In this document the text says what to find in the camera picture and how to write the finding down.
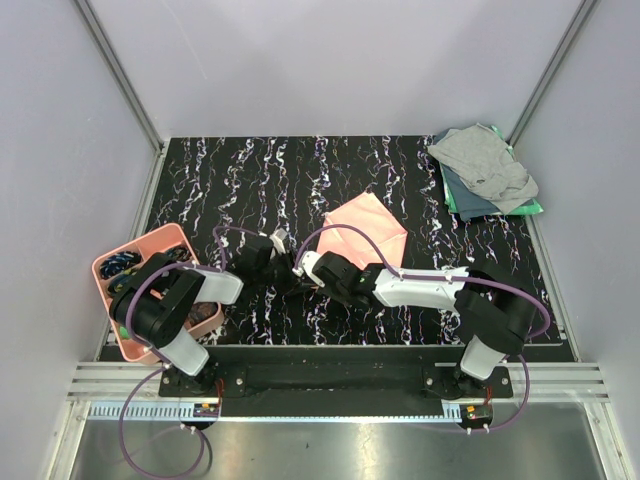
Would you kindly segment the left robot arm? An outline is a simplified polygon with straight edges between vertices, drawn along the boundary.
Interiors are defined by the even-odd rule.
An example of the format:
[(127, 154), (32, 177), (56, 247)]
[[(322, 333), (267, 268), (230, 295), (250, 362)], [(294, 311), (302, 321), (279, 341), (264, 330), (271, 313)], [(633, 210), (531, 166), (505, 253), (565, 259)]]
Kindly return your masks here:
[(215, 386), (216, 372), (207, 350), (185, 327), (196, 303), (233, 305), (242, 293), (260, 284), (291, 287), (293, 253), (283, 229), (250, 239), (231, 262), (231, 269), (175, 262), (155, 253), (117, 293), (109, 316), (129, 337), (150, 348), (181, 372), (181, 384), (196, 396)]

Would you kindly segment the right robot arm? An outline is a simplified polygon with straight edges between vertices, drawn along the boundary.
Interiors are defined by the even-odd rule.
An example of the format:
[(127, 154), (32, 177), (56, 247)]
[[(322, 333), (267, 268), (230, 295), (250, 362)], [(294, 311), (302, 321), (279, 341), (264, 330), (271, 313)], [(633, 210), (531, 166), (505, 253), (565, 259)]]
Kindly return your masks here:
[(532, 294), (488, 263), (441, 271), (385, 263), (361, 269), (333, 252), (308, 252), (301, 267), (322, 294), (349, 307), (421, 307), (458, 315), (462, 357), (446, 373), (425, 379), (426, 391), (446, 400), (483, 397), (495, 367), (520, 355), (536, 316), (548, 315)]

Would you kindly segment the pink satin napkin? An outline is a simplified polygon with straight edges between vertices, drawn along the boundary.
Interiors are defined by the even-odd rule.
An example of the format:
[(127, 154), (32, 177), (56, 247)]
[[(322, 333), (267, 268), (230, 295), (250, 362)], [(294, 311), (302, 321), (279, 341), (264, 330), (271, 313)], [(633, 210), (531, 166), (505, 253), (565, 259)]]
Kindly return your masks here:
[[(374, 242), (390, 265), (402, 265), (408, 233), (373, 193), (362, 193), (328, 213), (324, 226), (336, 224), (361, 230)], [(360, 269), (382, 262), (360, 234), (344, 228), (323, 231), (319, 235), (317, 252), (339, 254)]]

